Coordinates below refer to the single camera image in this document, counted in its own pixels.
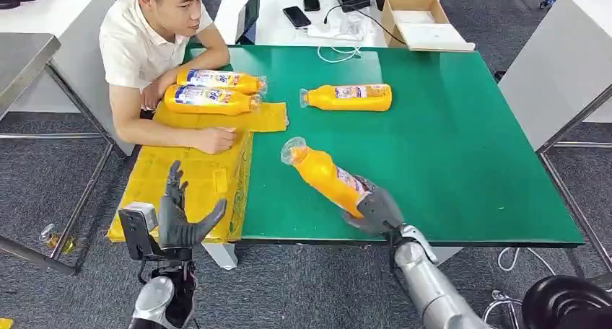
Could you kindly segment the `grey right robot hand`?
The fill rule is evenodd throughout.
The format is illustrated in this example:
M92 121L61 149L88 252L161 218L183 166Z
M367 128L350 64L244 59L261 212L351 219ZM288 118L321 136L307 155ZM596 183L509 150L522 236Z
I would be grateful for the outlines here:
M365 234L378 236L399 229L405 224L401 210L386 189L367 178L359 175L354 177L369 193L357 204L357 211L362 218L355 218L348 211L341 212L342 219L349 226Z

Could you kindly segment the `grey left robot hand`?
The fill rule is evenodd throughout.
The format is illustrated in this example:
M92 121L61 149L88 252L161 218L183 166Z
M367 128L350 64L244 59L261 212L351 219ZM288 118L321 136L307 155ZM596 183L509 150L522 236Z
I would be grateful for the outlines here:
M165 192L159 200L158 243L161 249L191 248L200 244L225 215L227 200L221 198L201 221L189 222L185 214L188 182L181 182L182 176L180 161L175 160L168 172Z

